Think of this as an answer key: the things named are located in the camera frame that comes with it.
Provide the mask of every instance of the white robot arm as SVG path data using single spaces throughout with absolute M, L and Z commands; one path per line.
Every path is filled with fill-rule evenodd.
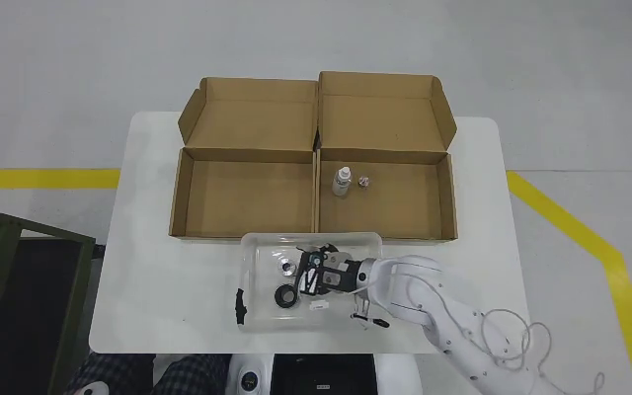
M 367 259 L 352 293 L 421 325 L 428 340 L 484 395 L 563 394 L 538 366 L 524 365 L 520 354 L 528 345 L 518 352 L 482 311 L 447 295 L 441 279 L 438 263 L 429 258 Z

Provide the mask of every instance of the open cardboard box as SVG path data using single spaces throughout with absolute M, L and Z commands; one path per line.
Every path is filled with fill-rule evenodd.
M 315 81 L 204 78 L 178 126 L 169 234 L 315 231 Z
M 322 72 L 316 231 L 377 232 L 384 238 L 457 237 L 450 156 L 456 133 L 433 76 Z M 336 171 L 352 169 L 344 197 Z M 370 185 L 361 189 L 359 176 Z

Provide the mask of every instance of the white bottle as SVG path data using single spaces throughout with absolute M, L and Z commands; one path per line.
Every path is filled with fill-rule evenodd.
M 332 191 L 334 195 L 337 197 L 341 197 L 347 193 L 349 189 L 349 185 L 352 184 L 352 171 L 350 168 L 345 166 L 336 172 L 336 176 L 334 176 L 334 183 L 332 184 Z

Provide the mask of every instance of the bottle cap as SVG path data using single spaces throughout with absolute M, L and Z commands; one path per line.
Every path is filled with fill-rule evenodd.
M 338 178 L 341 181 L 350 181 L 352 178 L 352 170 L 349 167 L 345 166 L 338 171 Z

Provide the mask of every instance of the white cable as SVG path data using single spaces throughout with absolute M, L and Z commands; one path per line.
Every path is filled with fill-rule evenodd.
M 516 360 L 516 359 L 520 359 L 520 366 L 519 367 L 508 367 L 505 364 L 498 364 L 498 366 L 500 366 L 501 368 L 510 370 L 510 371 L 519 371 L 524 367 L 524 360 L 526 357 L 526 353 L 529 349 L 529 347 L 531 346 L 531 329 L 535 326 L 541 326 L 542 328 L 544 328 L 546 330 L 547 336 L 548 336 L 548 347 L 546 350 L 546 353 L 544 354 L 544 356 L 542 357 L 542 359 L 540 360 L 540 362 L 537 365 L 537 373 L 538 375 L 547 383 L 549 383 L 552 387 L 554 387 L 556 390 L 560 391 L 563 395 L 598 395 L 598 393 L 601 391 L 601 388 L 603 388 L 603 384 L 605 384 L 605 374 L 603 372 L 599 372 L 594 376 L 594 381 L 592 382 L 592 392 L 588 392 L 588 393 L 572 393 L 572 392 L 566 392 L 564 390 L 562 390 L 559 386 L 555 385 L 551 379 L 548 377 L 548 375 L 546 375 L 546 373 L 544 373 L 544 371 L 542 371 L 542 365 L 544 364 L 544 362 L 549 358 L 550 354 L 551 354 L 551 349 L 553 348 L 553 337 L 551 336 L 551 331 L 549 330 L 549 328 L 541 323 L 541 322 L 534 322 L 531 325 L 527 325 L 526 321 L 516 312 L 510 310 L 510 309 L 492 309 L 490 311 L 488 311 L 486 314 L 483 314 L 483 318 L 481 319 L 481 338 L 483 339 L 483 344 L 484 347 L 479 346 L 476 342 L 474 342 L 474 340 L 470 339 L 469 337 L 467 337 L 465 335 L 465 330 L 463 329 L 463 327 L 459 324 L 459 322 L 454 318 L 454 316 L 452 315 L 452 313 L 450 312 L 449 308 L 447 307 L 447 304 L 445 303 L 445 299 L 443 299 L 443 296 L 436 290 L 436 288 L 430 284 L 427 280 L 425 280 L 424 278 L 420 277 L 420 276 L 415 276 L 415 275 L 410 275 L 407 273 L 394 273 L 394 274 L 390 274 L 388 276 L 379 276 L 378 278 L 376 278 L 374 281 L 370 282 L 369 284 L 358 288 L 352 292 L 348 292 L 347 294 L 349 295 L 356 295 L 359 292 L 362 292 L 366 289 L 369 289 L 370 287 L 376 285 L 381 279 L 384 279 L 386 277 L 410 277 L 410 278 L 414 278 L 417 279 L 421 282 L 423 282 L 432 292 L 434 292 L 434 294 L 436 294 L 436 296 L 438 296 L 439 300 L 441 301 L 441 305 L 443 306 L 443 309 L 445 310 L 445 313 L 447 314 L 447 316 L 449 317 L 449 319 L 454 323 L 454 325 L 456 325 L 456 328 L 458 328 L 459 332 L 461 333 L 461 336 L 463 336 L 464 339 L 470 341 L 470 343 L 472 343 L 478 350 L 480 350 L 482 353 L 484 353 L 485 355 L 491 357 L 494 360 Z M 521 341 L 521 345 L 520 345 L 520 353 L 514 356 L 503 356 L 503 355 L 495 355 L 492 350 L 489 347 L 489 344 L 487 342 L 487 337 L 485 336 L 485 321 L 488 319 L 488 317 L 493 314 L 493 313 L 498 313 L 498 312 L 504 312 L 504 313 L 508 313 L 508 314 L 512 314 L 513 316 L 515 316 L 518 320 L 521 321 L 522 325 L 524 325 L 524 332 L 522 333 L 522 341 Z M 432 314 L 430 314 L 429 312 L 426 312 L 431 319 L 434 321 L 435 319 L 433 318 Z

